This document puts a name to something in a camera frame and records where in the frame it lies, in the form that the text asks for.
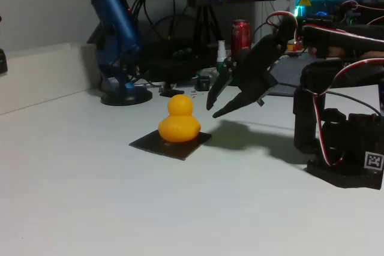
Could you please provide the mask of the person's gripping hand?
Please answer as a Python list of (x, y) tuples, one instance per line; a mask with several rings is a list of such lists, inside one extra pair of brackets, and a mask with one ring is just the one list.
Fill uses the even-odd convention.
[(308, 52), (312, 56), (316, 56), (319, 59), (326, 58), (359, 58), (362, 53), (356, 50), (346, 50), (341, 47), (321, 47), (320, 50), (317, 47), (309, 47)]

